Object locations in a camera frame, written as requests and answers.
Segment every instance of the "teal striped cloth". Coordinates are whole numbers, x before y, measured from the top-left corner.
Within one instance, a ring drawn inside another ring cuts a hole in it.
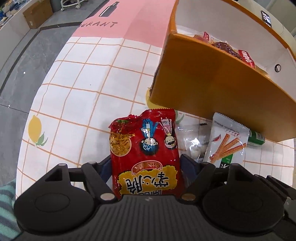
[[[10,241],[20,229],[13,213],[15,203],[15,179],[0,187],[0,241]]]

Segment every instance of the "cardboard box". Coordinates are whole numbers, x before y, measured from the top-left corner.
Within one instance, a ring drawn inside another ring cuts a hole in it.
[[[38,1],[23,12],[25,19],[31,29],[38,28],[50,16],[53,15],[49,0]]]
[[[149,100],[206,119],[220,112],[275,142],[294,138],[295,61],[287,46],[266,31],[265,23],[233,4],[232,0],[176,1]],[[186,36],[187,32],[177,33],[179,26],[186,31],[206,30],[247,51],[266,66],[270,79],[225,51]],[[281,65],[278,73],[276,64]]]

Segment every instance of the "cartoon character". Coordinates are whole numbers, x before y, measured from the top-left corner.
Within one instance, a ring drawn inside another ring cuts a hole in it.
[[[153,155],[158,150],[158,143],[153,138],[157,125],[158,122],[153,124],[150,119],[143,120],[141,131],[145,139],[141,141],[140,146],[146,155]]]
[[[172,127],[172,120],[171,119],[163,119],[161,118],[161,126],[165,132],[165,146],[169,149],[176,148],[176,139],[173,136],[174,129]]]

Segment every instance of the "white snack package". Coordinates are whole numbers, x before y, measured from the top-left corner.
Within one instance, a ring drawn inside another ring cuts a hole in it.
[[[242,124],[215,112],[210,142],[203,161],[228,168],[230,163],[242,165],[250,130]]]

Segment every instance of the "metal grommet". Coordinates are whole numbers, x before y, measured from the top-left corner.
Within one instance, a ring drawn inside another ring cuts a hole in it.
[[[280,72],[281,66],[279,64],[275,65],[274,70],[275,70],[275,72]]]
[[[193,201],[193,200],[195,200],[196,197],[192,193],[185,193],[181,196],[181,198],[185,201]]]
[[[115,198],[115,195],[113,193],[103,193],[100,198],[104,201],[110,201]]]

